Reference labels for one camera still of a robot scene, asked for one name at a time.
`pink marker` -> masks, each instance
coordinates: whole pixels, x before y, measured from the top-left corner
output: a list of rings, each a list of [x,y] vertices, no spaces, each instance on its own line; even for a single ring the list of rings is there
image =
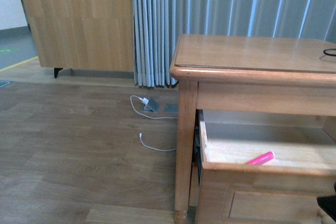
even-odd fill
[[[252,159],[251,161],[247,162],[247,165],[262,165],[266,163],[267,161],[270,161],[274,158],[274,152],[268,152],[262,156],[259,156],[255,159]]]

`yellow floor line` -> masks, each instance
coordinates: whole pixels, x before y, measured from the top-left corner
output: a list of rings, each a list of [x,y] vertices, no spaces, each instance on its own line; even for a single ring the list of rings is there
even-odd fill
[[[13,67],[16,67],[16,66],[19,66],[19,65],[21,65],[21,64],[23,64],[23,63],[27,63],[27,62],[29,62],[29,61],[31,61],[31,60],[35,60],[35,59],[37,59],[37,58],[38,58],[38,57],[36,56],[36,57],[31,58],[31,59],[24,60],[24,61],[21,61],[21,62],[19,62],[19,63],[17,63],[17,64],[11,65],[11,66],[9,66],[9,67],[5,67],[5,68],[3,68],[3,69],[0,69],[0,72],[5,71],[5,70],[10,69],[10,68],[13,68]]]

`black cord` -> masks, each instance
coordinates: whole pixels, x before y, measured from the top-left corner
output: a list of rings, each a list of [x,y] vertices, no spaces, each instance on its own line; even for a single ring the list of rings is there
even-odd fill
[[[325,49],[325,50],[323,50],[323,53],[324,53],[325,55],[329,55],[329,56],[334,56],[334,57],[336,57],[336,54],[330,54],[330,53],[328,53],[328,51],[335,51],[335,52],[336,52],[336,48],[330,48],[330,49]]]

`open drawer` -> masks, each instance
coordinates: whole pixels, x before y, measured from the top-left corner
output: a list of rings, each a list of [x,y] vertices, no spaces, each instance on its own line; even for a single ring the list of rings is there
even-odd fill
[[[316,197],[335,194],[336,119],[200,111],[197,223],[321,223]],[[263,165],[245,163],[266,152]]]

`curtain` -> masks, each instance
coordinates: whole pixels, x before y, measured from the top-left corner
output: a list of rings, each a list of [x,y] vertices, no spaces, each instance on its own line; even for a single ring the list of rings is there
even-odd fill
[[[176,84],[169,67],[171,47],[171,0],[133,0],[134,79],[139,86]]]
[[[135,81],[164,86],[181,34],[336,42],[336,0],[134,0],[134,30]]]

